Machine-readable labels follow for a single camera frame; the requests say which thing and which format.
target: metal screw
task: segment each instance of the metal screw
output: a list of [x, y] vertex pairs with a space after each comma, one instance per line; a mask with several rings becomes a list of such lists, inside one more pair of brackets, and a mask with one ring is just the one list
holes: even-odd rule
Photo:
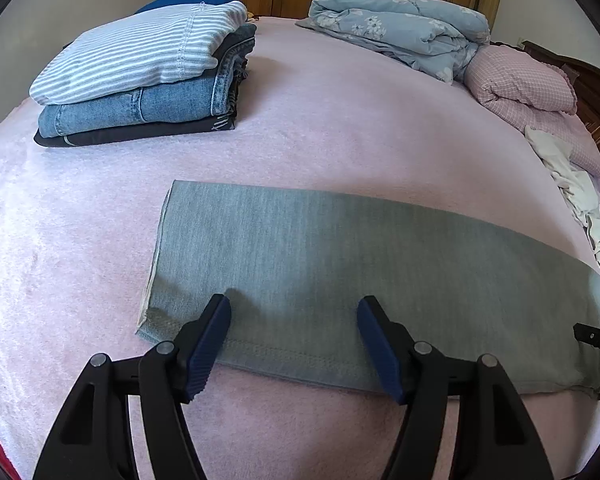
[[173, 352], [174, 348], [175, 346], [171, 341], [163, 341], [155, 348], [155, 350], [158, 354], [167, 355]]
[[431, 353], [431, 345], [426, 341], [418, 341], [413, 345], [413, 349], [420, 355], [427, 355]]
[[95, 366], [97, 368], [98, 366], [102, 366], [105, 362], [107, 362], [107, 355], [96, 354], [89, 359], [89, 362], [91, 363], [91, 366]]
[[498, 366], [498, 360], [491, 354], [485, 354], [482, 356], [482, 364], [489, 368], [495, 368]]

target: light blue floral quilt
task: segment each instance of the light blue floral quilt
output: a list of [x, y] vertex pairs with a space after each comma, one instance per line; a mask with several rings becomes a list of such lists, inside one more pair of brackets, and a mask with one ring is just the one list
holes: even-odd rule
[[393, 57], [451, 83], [462, 80], [478, 47], [488, 44], [483, 14], [442, 0], [314, 0], [312, 28]]

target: black folded garment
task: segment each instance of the black folded garment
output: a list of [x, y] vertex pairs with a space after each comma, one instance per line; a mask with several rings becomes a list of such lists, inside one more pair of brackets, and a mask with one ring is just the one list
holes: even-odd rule
[[43, 137], [40, 135], [40, 131], [36, 131], [33, 140], [46, 148], [68, 148], [71, 146], [109, 144], [110, 142], [123, 142], [124, 140], [148, 139], [149, 137], [233, 130], [237, 115], [238, 85], [241, 80], [242, 78], [239, 75], [234, 76], [228, 93], [229, 112], [222, 115], [209, 116], [185, 123], [143, 123], [114, 126], [113, 128], [101, 128], [59, 137]]

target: wooden headboard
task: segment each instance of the wooden headboard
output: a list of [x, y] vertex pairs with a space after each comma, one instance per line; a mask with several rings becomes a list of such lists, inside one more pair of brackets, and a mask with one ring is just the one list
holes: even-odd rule
[[578, 117], [600, 150], [600, 69], [579, 59], [558, 56], [530, 41], [522, 45], [524, 51], [534, 59], [560, 67], [567, 73], [578, 96]]

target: crumpled white garment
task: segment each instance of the crumpled white garment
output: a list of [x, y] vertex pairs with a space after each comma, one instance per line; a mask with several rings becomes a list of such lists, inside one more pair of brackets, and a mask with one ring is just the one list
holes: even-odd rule
[[600, 266], [600, 197], [586, 171], [569, 163], [573, 147], [547, 132], [525, 127], [525, 137], [560, 188], [573, 217], [586, 229]]

